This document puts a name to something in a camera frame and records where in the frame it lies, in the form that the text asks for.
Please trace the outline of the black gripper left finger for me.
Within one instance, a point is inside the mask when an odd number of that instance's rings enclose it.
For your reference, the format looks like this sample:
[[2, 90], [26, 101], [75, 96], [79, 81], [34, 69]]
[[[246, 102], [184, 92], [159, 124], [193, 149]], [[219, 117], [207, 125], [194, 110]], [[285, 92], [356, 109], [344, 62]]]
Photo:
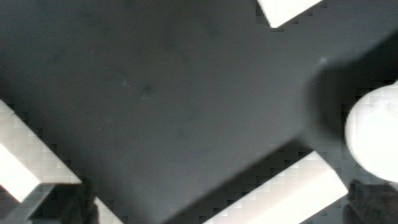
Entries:
[[0, 224], [98, 224], [91, 186], [42, 184]]

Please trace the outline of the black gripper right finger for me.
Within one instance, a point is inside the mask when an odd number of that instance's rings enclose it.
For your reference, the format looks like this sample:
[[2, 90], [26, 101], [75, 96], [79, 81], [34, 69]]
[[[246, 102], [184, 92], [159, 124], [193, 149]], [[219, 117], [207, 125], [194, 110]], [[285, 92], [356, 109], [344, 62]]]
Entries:
[[390, 184], [352, 180], [345, 224], [398, 224], [398, 190]]

